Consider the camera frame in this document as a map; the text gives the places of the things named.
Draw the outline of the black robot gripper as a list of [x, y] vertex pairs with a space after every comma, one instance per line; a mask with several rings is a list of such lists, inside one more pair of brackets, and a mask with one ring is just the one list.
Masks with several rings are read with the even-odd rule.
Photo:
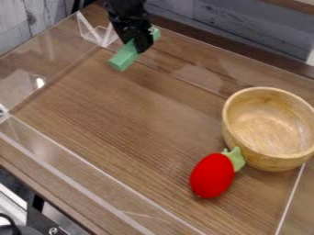
[[143, 53], [154, 44], [152, 25], [144, 9], [146, 0], [106, 0], [110, 21], [119, 39], [124, 44], [134, 39], [138, 53]]

